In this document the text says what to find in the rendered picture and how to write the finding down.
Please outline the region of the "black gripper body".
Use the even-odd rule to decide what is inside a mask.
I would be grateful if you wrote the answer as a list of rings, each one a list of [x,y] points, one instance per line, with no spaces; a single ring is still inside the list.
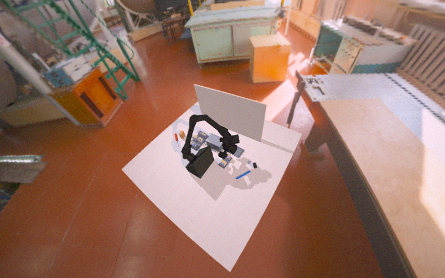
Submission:
[[[230,141],[230,144],[229,144],[228,146],[224,146],[224,145],[222,144],[223,149],[224,149],[225,151],[224,151],[224,152],[221,152],[221,151],[220,151],[220,153],[218,154],[218,156],[219,156],[220,158],[225,159],[225,158],[227,157],[227,149],[230,147],[230,145],[235,145],[235,144],[232,144],[231,141]]]

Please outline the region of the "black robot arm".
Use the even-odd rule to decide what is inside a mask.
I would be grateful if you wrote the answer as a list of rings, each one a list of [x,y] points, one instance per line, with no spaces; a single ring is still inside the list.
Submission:
[[[238,134],[232,136],[228,132],[228,129],[220,126],[213,119],[211,119],[208,115],[193,114],[189,118],[189,129],[188,129],[187,139],[186,139],[186,142],[185,142],[183,149],[181,151],[181,153],[183,154],[183,159],[188,160],[191,164],[193,164],[193,161],[196,159],[196,156],[191,153],[190,142],[191,142],[191,138],[192,138],[192,133],[193,133],[196,123],[203,121],[203,120],[205,120],[208,124],[213,126],[222,135],[222,137],[220,138],[220,142],[222,142],[222,144],[224,146],[228,146],[230,144],[230,141],[232,144],[240,143]],[[230,147],[227,149],[227,152],[234,154],[236,152],[236,150],[237,150],[237,145],[230,145]]]

